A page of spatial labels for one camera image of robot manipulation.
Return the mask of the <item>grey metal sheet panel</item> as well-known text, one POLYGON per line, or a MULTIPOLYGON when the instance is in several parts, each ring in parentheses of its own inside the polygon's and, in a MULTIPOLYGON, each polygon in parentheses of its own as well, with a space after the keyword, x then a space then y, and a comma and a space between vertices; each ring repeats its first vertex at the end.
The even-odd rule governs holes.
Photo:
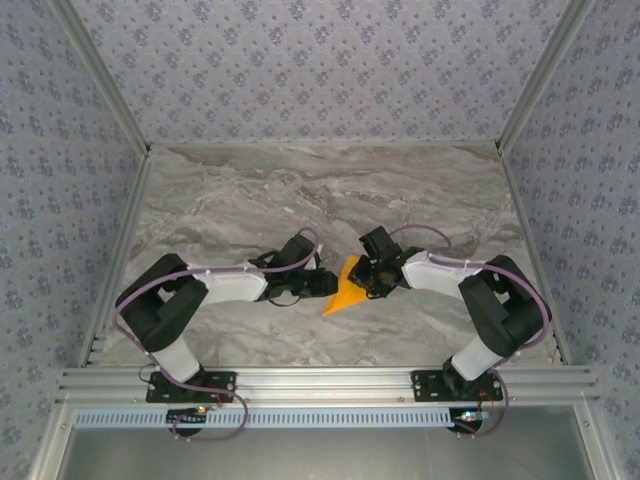
POLYGON ((514 407, 495 433, 444 428, 248 429, 176 440, 132 409, 65 407, 28 480, 620 480, 577 407, 514 407))

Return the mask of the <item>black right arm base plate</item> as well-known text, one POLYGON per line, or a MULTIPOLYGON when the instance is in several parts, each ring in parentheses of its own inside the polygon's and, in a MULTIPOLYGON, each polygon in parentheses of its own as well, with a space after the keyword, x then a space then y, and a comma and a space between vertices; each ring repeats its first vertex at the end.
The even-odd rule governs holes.
POLYGON ((454 370, 415 370, 410 380, 416 402, 479 402, 504 398, 497 376, 488 372, 469 381, 454 370))

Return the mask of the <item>aluminium frame post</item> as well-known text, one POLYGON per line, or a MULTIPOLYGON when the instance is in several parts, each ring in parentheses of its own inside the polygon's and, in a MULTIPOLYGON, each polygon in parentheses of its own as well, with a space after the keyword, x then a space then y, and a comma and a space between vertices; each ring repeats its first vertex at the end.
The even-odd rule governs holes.
POLYGON ((148 144, 114 76, 70 0, 47 0, 70 42, 88 69, 109 109, 136 154, 145 158, 148 144))
POLYGON ((595 1, 568 1, 497 137, 496 148, 501 157, 505 158, 513 147, 595 1))

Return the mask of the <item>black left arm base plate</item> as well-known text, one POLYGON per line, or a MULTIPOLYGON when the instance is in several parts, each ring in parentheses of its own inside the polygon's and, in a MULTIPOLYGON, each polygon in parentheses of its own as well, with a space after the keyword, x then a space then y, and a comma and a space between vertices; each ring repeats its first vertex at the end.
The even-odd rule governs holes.
MULTIPOLYGON (((201 370, 186 384, 234 391, 236 387, 236 373, 223 371, 201 370)), ((148 380, 146 393, 147 403, 231 403, 233 398, 228 394, 213 394, 194 391, 179 387, 166 378, 161 372, 154 372, 148 380)))

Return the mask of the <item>aluminium side rail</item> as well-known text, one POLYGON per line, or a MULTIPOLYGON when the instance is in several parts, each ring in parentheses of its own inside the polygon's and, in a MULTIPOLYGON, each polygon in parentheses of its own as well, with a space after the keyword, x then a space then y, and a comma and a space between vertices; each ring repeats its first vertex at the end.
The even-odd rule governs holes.
POLYGON ((497 152, 504 171, 506 183, 509 187, 514 203, 515 212, 518 216, 519 222, 524 232, 525 243, 536 277, 537 286, 539 287, 539 292, 543 295, 544 300, 547 302, 547 305, 550 307, 552 312, 550 329, 553 331, 552 335, 556 342, 556 350, 558 351, 557 356, 563 365, 572 365, 573 359, 569 351, 568 342, 565 337, 565 331, 561 321, 561 316, 558 313, 552 291, 547 280, 544 267, 542 265, 542 261, 535 243, 533 232, 528 222, 527 214, 517 187, 514 174, 512 172, 507 156, 502 153, 499 148, 497 148, 497 152))
POLYGON ((99 290, 88 329, 80 349, 78 358, 78 366, 80 368, 85 368, 92 364, 90 359, 94 342, 111 324, 118 290, 123 280, 133 245, 133 239, 146 193, 150 168, 149 153, 145 153, 136 171, 132 191, 125 205, 124 216, 115 238, 106 276, 99 290))

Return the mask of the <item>aluminium cross rail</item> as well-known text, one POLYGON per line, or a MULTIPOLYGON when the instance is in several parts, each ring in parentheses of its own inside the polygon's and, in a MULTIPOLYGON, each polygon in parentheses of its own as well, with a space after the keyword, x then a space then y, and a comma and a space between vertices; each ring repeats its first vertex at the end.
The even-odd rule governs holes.
MULTIPOLYGON (((412 367, 234 367, 236 391, 253 406, 341 406, 412 403, 412 367)), ((586 366, 505 366, 499 374, 516 406, 578 405, 601 394, 586 366)), ((136 367, 63 372, 54 402, 134 405, 147 387, 136 367)))

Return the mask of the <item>orange cloth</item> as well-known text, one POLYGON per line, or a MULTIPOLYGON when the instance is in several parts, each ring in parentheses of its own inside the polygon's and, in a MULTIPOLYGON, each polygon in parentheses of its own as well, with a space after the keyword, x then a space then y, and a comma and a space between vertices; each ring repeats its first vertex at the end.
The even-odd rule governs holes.
POLYGON ((349 274, 358 261, 359 257, 355 255, 350 255, 347 258, 338 279, 338 290, 329 297, 323 316, 344 310, 368 299, 367 291, 349 279, 349 274))

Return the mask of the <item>small black adapter board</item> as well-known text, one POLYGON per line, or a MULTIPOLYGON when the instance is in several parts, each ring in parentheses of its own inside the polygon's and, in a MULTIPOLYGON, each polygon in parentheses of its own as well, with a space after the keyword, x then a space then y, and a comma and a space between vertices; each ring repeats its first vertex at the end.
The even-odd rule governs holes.
POLYGON ((469 433, 478 431, 490 417, 488 412, 470 408, 451 409, 450 413, 454 426, 469 433))
POLYGON ((201 407, 169 409, 165 415, 167 425, 202 425, 206 422, 208 411, 201 407))

